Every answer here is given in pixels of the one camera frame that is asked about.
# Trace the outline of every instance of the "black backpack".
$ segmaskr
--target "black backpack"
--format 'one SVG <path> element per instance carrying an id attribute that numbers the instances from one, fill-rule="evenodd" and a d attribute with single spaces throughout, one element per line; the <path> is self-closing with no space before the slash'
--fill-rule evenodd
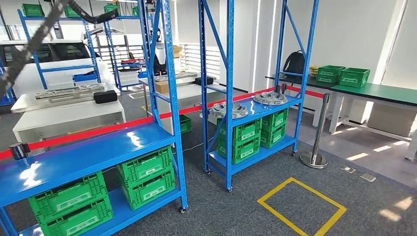
<path id="1" fill-rule="evenodd" d="M 284 64 L 284 72 L 302 74 L 304 70 L 304 55 L 301 50 L 291 53 Z M 294 75 L 286 75 L 287 77 L 301 77 Z"/>

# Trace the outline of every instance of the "black cable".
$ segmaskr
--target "black cable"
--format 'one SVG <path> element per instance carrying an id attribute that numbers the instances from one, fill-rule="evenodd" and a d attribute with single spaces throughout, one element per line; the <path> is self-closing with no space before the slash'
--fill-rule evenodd
<path id="1" fill-rule="evenodd" d="M 39 50 L 43 39 L 54 26 L 55 22 L 57 22 L 64 11 L 64 8 L 68 4 L 81 18 L 92 24 L 103 23 L 114 19 L 119 15 L 119 12 L 115 9 L 98 17 L 92 17 L 74 2 L 74 0 L 59 0 L 56 2 L 49 15 L 45 18 L 45 21 L 36 30 L 35 34 L 28 41 L 27 45 L 24 46 L 23 50 L 16 55 L 15 60 L 0 78 L 0 97 L 3 97 L 7 93 L 9 87 L 12 87 L 15 84 L 16 78 L 31 59 L 33 53 Z"/>

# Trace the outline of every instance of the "blue shelf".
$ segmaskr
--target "blue shelf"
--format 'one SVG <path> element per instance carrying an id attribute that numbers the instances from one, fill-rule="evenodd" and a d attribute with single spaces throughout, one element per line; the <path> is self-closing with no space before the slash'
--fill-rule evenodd
<path id="1" fill-rule="evenodd" d="M 124 129 L 0 166 L 0 206 L 174 143 L 156 123 Z"/>
<path id="2" fill-rule="evenodd" d="M 264 148 L 264 147 L 260 147 L 259 148 L 259 152 L 251 157 L 249 157 L 248 159 L 237 163 L 236 165 L 232 164 L 232 174 L 236 174 L 237 172 L 257 163 L 260 160 L 263 160 L 269 156 L 271 156 L 272 154 L 288 147 L 289 145 L 295 143 L 295 138 L 285 135 L 285 137 L 279 141 L 277 144 L 275 144 L 274 146 L 272 146 L 270 149 L 268 148 Z M 209 157 L 211 157 L 213 160 L 215 160 L 217 163 L 219 163 L 221 166 L 223 166 L 224 168 L 226 167 L 226 159 L 222 156 L 220 156 L 219 154 L 217 154 L 217 151 L 212 151 L 209 154 Z"/>
<path id="3" fill-rule="evenodd" d="M 54 71 L 63 71 L 63 70 L 78 70 L 78 69 L 87 69 L 94 68 L 94 65 L 75 65 L 75 66 L 65 66 L 65 67 L 54 67 L 41 69 L 42 72 L 54 72 Z"/>
<path id="4" fill-rule="evenodd" d="M 24 16 L 25 21 L 44 21 L 45 17 L 43 16 Z M 59 17 L 59 21 L 82 21 L 81 17 Z"/>
<path id="5" fill-rule="evenodd" d="M 238 126 L 241 124 L 248 123 L 250 121 L 259 119 L 261 117 L 267 116 L 269 114 L 282 111 L 286 108 L 289 108 L 293 105 L 299 104 L 302 101 L 302 98 L 292 97 L 286 95 L 288 100 L 287 103 L 279 105 L 279 106 L 270 106 L 264 105 L 258 102 L 255 102 L 252 98 L 247 98 L 244 100 L 237 101 L 242 106 L 245 106 L 248 110 L 249 114 L 243 118 L 234 119 L 232 121 L 233 126 Z"/>
<path id="6" fill-rule="evenodd" d="M 109 193 L 110 202 L 112 204 L 114 218 L 105 222 L 102 225 L 91 229 L 82 236 L 108 236 L 134 223 L 142 217 L 158 210 L 164 205 L 181 197 L 181 192 L 174 189 L 169 193 L 153 200 L 152 202 L 142 206 L 137 210 L 131 210 L 126 199 L 122 195 L 121 189 L 115 189 Z M 39 225 L 32 226 L 20 232 L 19 236 L 42 236 L 42 230 Z"/>

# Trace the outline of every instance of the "window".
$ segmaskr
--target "window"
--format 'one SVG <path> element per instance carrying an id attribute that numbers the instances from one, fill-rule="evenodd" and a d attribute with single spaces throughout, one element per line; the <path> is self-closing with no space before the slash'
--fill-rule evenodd
<path id="1" fill-rule="evenodd" d="M 51 44 L 57 53 L 58 60 L 75 60 L 90 58 L 84 43 L 53 43 Z"/>
<path id="2" fill-rule="evenodd" d="M 5 62 L 4 66 L 9 66 L 17 57 L 17 54 L 23 50 L 23 45 L 4 45 L 2 55 Z M 50 62 L 52 61 L 51 51 L 47 44 L 42 44 L 37 52 L 39 62 Z M 34 63 L 33 56 L 28 63 Z"/>

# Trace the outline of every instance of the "yellow floor marking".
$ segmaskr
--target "yellow floor marking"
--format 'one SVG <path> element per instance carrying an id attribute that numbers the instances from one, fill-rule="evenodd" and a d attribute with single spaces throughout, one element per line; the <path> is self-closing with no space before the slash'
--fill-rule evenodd
<path id="1" fill-rule="evenodd" d="M 329 202 L 329 203 L 333 204 L 334 206 L 336 206 L 337 208 L 339 208 L 339 210 L 314 234 L 315 236 L 324 235 L 334 225 L 334 223 L 336 223 L 336 221 L 346 212 L 346 208 L 344 206 L 342 206 L 341 204 L 333 201 L 329 197 L 327 197 L 324 194 L 318 192 L 317 190 L 307 186 L 306 184 L 296 180 L 295 178 L 290 177 L 286 181 L 284 181 L 281 184 L 279 184 L 278 186 L 276 186 L 273 190 L 266 193 L 260 199 L 258 199 L 257 202 L 260 205 L 262 205 L 263 207 L 265 207 L 267 210 L 269 210 L 276 217 L 278 217 L 278 219 L 280 219 L 285 224 L 287 224 L 291 229 L 293 229 L 298 234 L 300 234 L 302 236 L 308 236 L 308 234 L 306 234 L 303 230 L 298 228 L 295 224 L 293 224 L 291 221 L 289 221 L 287 218 L 285 218 L 283 215 L 281 215 L 278 211 L 274 210 L 272 207 L 270 207 L 268 204 L 265 203 L 265 201 L 270 196 L 274 195 L 276 192 L 278 192 L 279 190 L 281 190 L 283 187 L 285 187 L 287 184 L 289 184 L 291 182 L 294 182 L 294 183 L 300 185 L 301 187 L 309 190 L 310 192 L 316 194 L 317 196 L 321 197 L 322 199 L 326 200 L 327 202 Z"/>

